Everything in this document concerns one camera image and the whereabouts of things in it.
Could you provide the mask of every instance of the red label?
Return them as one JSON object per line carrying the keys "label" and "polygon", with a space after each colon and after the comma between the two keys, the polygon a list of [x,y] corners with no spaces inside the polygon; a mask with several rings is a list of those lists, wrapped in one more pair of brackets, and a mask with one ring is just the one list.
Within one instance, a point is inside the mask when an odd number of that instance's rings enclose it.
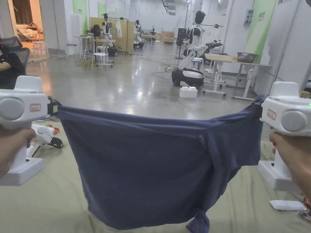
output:
{"label": "red label", "polygon": [[39,111],[41,111],[41,104],[39,104],[39,103],[32,103],[30,105],[30,111],[31,112],[39,112]]}
{"label": "red label", "polygon": [[275,121],[276,119],[276,113],[270,109],[268,109],[268,113],[267,113],[268,117],[270,117],[272,120]]}

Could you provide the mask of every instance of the metal bowl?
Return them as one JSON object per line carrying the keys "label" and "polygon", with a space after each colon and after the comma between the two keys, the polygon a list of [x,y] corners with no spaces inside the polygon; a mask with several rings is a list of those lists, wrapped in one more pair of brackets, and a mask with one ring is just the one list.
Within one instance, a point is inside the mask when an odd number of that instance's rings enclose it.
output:
{"label": "metal bowl", "polygon": [[238,62],[253,63],[257,56],[253,53],[238,53]]}

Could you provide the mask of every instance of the navy t-shirt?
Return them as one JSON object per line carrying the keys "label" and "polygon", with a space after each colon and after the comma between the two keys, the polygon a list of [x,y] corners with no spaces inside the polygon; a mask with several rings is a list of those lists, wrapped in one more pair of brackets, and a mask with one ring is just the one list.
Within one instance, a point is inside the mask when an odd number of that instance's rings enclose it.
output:
{"label": "navy t-shirt", "polygon": [[262,122],[253,108],[200,121],[65,106],[59,116],[100,221],[127,230],[195,217],[187,228],[207,233],[206,211],[241,166],[260,159]]}

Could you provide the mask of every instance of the white box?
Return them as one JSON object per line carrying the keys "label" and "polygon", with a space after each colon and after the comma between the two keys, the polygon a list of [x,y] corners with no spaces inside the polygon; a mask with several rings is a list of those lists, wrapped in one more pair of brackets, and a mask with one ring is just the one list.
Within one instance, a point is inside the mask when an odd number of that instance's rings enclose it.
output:
{"label": "white box", "polygon": [[179,92],[181,98],[196,98],[197,89],[195,87],[182,87]]}

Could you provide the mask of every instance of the hand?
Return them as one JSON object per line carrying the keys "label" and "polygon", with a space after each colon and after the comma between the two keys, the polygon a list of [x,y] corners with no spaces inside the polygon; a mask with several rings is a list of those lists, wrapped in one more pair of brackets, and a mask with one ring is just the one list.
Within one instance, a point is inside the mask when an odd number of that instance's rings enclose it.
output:
{"label": "hand", "polygon": [[293,181],[311,199],[311,137],[290,137],[274,132],[270,141],[291,171]]}
{"label": "hand", "polygon": [[0,178],[10,170],[15,154],[35,137],[33,129],[7,130],[0,126]]}

